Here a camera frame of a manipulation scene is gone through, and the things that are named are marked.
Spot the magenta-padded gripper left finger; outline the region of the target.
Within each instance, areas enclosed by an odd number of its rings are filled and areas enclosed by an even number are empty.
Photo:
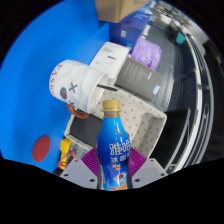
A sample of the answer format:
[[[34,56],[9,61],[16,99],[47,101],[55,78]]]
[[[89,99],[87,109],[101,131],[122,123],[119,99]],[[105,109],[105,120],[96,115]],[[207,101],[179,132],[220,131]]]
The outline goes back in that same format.
[[[96,149],[92,148],[81,159],[73,159],[60,177],[84,188],[98,189],[99,175],[99,160]]]

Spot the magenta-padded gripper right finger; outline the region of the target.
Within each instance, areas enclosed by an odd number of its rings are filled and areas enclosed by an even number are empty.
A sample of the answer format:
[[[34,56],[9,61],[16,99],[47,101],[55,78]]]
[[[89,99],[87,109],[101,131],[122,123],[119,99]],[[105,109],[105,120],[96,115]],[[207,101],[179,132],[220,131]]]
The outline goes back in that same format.
[[[143,187],[167,176],[155,158],[147,159],[135,149],[131,149],[128,173],[131,187]]]

